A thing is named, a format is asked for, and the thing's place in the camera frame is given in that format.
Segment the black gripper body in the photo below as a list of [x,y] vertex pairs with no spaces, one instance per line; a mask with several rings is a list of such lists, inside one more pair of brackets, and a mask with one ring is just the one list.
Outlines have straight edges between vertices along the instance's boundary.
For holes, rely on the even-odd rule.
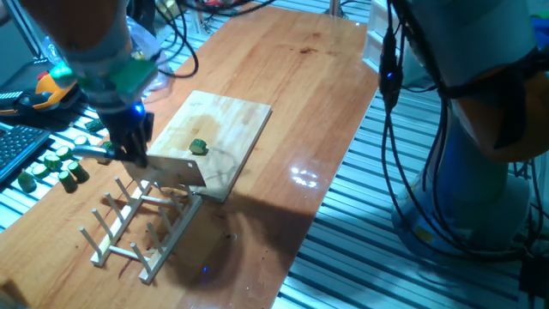
[[141,100],[118,111],[97,111],[100,121],[107,128],[111,138],[122,138],[131,132],[151,138],[154,127],[154,114],[147,112]]

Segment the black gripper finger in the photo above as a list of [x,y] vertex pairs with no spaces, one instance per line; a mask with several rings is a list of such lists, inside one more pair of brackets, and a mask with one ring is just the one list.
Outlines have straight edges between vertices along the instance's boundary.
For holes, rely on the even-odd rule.
[[132,157],[126,147],[130,142],[130,134],[128,132],[114,132],[110,134],[112,142],[113,159],[116,161],[130,162]]
[[148,165],[147,142],[141,130],[132,130],[128,134],[127,151],[132,155],[136,166]]

